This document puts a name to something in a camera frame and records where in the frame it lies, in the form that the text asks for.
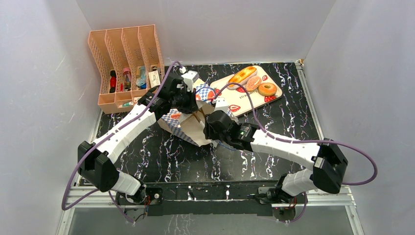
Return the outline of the metal tongs white handles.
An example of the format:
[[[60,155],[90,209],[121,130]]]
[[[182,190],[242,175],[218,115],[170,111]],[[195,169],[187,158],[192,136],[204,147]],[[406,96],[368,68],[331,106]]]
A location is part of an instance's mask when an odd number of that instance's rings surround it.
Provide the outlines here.
[[[194,112],[193,115],[202,126],[205,126],[206,117],[202,108]]]

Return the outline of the checkered brown paper bag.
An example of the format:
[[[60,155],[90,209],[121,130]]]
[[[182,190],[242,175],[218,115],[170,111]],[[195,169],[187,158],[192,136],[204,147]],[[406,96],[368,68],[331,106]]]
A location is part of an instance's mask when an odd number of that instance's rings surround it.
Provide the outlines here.
[[[226,84],[227,82],[220,80],[208,85],[199,78],[194,83],[198,109],[202,108],[205,115],[213,113],[214,106],[212,106],[213,101],[211,99],[214,98],[215,95],[221,97],[219,91]],[[207,144],[217,146],[218,144],[218,141],[207,140],[205,138],[203,133],[204,126],[197,121],[193,114],[184,114],[177,109],[171,109],[168,114],[162,116],[161,119],[158,120],[158,124],[162,129],[195,146],[201,147]]]

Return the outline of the long glazed fake bread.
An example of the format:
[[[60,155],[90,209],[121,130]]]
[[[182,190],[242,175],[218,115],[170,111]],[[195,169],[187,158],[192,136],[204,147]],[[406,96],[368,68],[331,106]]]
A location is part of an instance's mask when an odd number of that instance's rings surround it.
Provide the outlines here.
[[[238,83],[240,85],[245,85],[248,80],[257,75],[257,68],[254,66],[248,66],[244,69],[237,72],[229,81],[228,83]]]

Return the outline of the pink frosted fake donut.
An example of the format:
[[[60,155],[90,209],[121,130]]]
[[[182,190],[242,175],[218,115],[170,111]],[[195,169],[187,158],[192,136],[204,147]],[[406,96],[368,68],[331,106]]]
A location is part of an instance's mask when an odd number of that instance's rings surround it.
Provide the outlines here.
[[[254,91],[260,86],[261,82],[262,82],[261,77],[257,75],[253,76],[247,81],[245,88],[248,92]]]

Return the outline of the brown fake donut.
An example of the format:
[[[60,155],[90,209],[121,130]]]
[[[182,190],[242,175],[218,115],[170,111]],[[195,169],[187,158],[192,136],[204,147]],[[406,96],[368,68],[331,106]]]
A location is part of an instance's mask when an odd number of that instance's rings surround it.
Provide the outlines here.
[[[277,86],[273,83],[261,83],[258,92],[263,96],[273,96],[277,93]]]

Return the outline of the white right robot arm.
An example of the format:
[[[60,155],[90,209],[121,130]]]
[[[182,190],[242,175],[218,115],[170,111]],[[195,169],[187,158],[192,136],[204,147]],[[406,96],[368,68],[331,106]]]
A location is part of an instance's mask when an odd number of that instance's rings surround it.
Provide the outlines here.
[[[289,203],[295,196],[315,189],[340,192],[348,161],[336,144],[296,143],[293,138],[268,135],[258,125],[237,123],[223,111],[206,116],[204,134],[207,139],[225,142],[237,150],[270,154],[304,167],[299,172],[283,174],[275,188],[261,189],[251,196],[261,204]]]

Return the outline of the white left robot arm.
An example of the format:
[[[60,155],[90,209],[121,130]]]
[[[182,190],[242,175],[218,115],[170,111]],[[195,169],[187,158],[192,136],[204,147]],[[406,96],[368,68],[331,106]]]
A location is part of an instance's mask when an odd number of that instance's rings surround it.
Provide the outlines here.
[[[114,164],[138,135],[171,109],[185,113],[197,110],[194,82],[198,77],[195,71],[183,75],[169,74],[163,85],[142,96],[129,114],[109,132],[93,143],[80,144],[78,173],[101,192],[117,191],[127,195],[135,204],[142,203],[146,198],[146,185],[117,170]]]

